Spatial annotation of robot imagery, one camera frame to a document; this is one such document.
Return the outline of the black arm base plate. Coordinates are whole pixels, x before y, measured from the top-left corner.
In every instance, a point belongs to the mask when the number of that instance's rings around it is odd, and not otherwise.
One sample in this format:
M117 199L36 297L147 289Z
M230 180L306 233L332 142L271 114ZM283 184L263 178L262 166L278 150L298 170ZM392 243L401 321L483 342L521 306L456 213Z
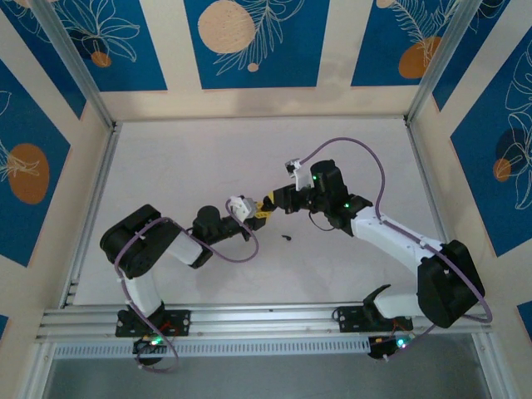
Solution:
M413 322L409 318L384 318L377 310L366 306L341 306L332 311L341 333L391 333L392 331L412 331Z
M167 337L186 337L190 330L190 310L168 310L159 308L148 320ZM120 310L117 314L116 337L144 337L154 335L151 328L132 308Z

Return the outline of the short aluminium frame leg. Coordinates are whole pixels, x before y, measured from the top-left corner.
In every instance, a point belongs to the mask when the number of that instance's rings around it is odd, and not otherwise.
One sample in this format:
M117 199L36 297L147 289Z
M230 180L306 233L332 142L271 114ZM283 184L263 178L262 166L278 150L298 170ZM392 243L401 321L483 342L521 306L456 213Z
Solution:
M22 381L15 399L42 399L52 367L56 344L38 342L31 345L29 358L22 369Z
M492 346L486 333L472 333L475 350L480 361L480 366L488 387L491 399L506 399L505 388L500 375Z

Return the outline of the aluminium table side rail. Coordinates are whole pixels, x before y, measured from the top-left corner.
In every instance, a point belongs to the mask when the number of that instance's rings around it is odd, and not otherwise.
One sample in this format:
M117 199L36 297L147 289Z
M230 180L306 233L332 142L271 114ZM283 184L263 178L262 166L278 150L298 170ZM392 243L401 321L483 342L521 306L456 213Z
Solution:
M111 164L116 153L116 146L121 133L122 122L115 122L113 129L106 139L101 158L99 159L96 178L91 187L90 201L86 210L85 218L81 226L81 232L78 234L76 246L71 256L70 268L66 275L65 283L63 284L62 295L58 302L58 308L62 309L69 305L69 292L71 286L79 280L81 274L81 267L86 257L88 245L90 243L91 234L96 222L97 212L100 207L103 191L106 186L108 175L111 169Z
M416 158L418 170L425 188L426 198L431 210L432 219L436 226L437 240L435 246L447 243L446 231L442 223L441 215L436 207L436 197L432 190L428 163L424 161L421 153L421 142L415 137L411 128L406 128L411 141L412 151ZM416 268L418 292L421 294L419 303L423 306L441 304L443 307L455 305L468 292L456 273L442 259L445 250L441 248L429 248L428 243L421 239L426 246L421 248L421 259Z

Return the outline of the controller board with green light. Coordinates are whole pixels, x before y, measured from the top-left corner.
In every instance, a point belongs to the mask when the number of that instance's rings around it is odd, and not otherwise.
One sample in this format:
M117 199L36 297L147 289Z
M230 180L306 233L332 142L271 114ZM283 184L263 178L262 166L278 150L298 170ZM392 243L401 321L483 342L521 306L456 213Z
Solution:
M415 337L416 335L413 333L369 337L370 352L368 356L374 360L388 361L392 356L405 350Z
M159 335L144 336L134 341L132 353L134 355L165 354L167 346Z

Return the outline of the aluminium frame post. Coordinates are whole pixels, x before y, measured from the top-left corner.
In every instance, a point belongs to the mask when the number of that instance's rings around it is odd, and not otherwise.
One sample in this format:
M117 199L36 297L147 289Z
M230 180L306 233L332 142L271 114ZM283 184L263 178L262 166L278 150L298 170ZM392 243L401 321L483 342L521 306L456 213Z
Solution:
M102 100L100 91L82 60L67 30L47 0L28 0L33 14L46 33L57 55L68 70L86 101L92 106L97 118L110 132L116 127L111 113Z
M426 69L426 73L422 77L416 94L405 114L406 127L410 128L414 120L419 116L470 26L470 22L475 17L481 2L482 0L459 1L456 14L450 20L441 43Z

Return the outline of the aluminium mounting rail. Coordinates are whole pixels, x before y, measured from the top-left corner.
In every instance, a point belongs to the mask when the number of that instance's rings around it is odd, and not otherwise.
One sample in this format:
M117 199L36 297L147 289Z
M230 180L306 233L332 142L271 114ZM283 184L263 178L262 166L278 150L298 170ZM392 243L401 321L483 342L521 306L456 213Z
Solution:
M340 327L333 311L340 303L263 305L169 305L190 311L190 339L336 337ZM38 342L89 342L115 337L123 305L47 309L38 325Z

